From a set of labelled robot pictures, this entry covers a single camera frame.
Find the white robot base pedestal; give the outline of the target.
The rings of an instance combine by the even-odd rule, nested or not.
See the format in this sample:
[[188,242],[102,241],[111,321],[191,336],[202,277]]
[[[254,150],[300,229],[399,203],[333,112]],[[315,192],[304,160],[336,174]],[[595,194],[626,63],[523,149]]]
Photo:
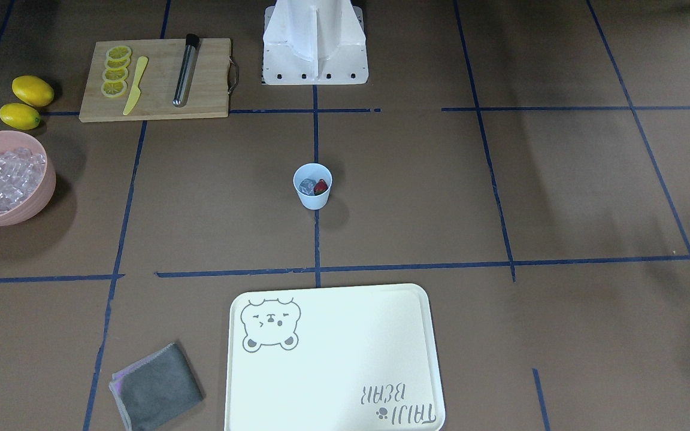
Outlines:
[[277,1],[265,9],[261,82],[359,85],[369,78],[362,8],[351,1]]

